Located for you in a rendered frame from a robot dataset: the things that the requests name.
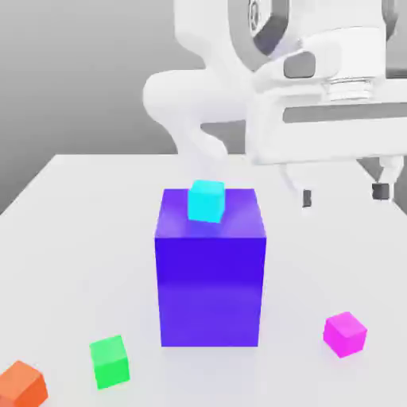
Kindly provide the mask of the small green cube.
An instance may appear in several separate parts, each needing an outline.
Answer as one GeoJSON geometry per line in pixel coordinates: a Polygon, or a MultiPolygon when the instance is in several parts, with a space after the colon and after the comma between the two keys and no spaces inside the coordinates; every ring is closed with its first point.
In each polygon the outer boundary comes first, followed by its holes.
{"type": "Polygon", "coordinates": [[[130,365],[120,335],[95,341],[89,345],[98,390],[130,380],[130,365]]]}

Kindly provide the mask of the small magenta cube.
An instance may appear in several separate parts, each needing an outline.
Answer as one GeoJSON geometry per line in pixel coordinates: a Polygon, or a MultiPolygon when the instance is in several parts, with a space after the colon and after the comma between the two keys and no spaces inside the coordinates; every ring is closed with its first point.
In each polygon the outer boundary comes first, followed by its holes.
{"type": "Polygon", "coordinates": [[[366,341],[367,328],[351,312],[328,317],[323,340],[340,358],[360,352],[366,341]]]}

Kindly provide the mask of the large purple box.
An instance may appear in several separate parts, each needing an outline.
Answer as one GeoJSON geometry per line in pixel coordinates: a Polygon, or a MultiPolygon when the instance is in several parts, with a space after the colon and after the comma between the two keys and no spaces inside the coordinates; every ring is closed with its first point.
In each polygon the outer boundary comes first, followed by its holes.
{"type": "Polygon", "coordinates": [[[185,189],[166,188],[155,233],[161,344],[258,345],[266,231],[252,189],[228,189],[220,223],[187,217],[185,189]]]}

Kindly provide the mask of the small orange cube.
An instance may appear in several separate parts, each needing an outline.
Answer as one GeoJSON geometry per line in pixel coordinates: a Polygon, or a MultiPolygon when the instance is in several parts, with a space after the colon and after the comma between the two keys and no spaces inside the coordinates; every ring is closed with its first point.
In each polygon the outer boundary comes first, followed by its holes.
{"type": "Polygon", "coordinates": [[[16,361],[0,374],[0,407],[40,407],[48,399],[44,375],[16,361]]]}

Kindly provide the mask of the small cyan cube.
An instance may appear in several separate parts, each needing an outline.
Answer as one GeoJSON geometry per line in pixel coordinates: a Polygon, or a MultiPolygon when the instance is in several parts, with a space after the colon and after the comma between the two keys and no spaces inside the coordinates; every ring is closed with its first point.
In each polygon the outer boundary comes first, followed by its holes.
{"type": "Polygon", "coordinates": [[[220,223],[225,210],[225,184],[213,180],[195,180],[188,190],[188,219],[220,223]]]}

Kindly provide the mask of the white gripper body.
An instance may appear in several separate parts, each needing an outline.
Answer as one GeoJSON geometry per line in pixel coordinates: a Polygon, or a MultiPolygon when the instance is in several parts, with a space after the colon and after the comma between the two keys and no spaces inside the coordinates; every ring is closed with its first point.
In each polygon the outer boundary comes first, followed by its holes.
{"type": "Polygon", "coordinates": [[[256,94],[246,154],[256,165],[407,155],[407,83],[383,83],[365,100],[328,102],[320,86],[256,94]]]}

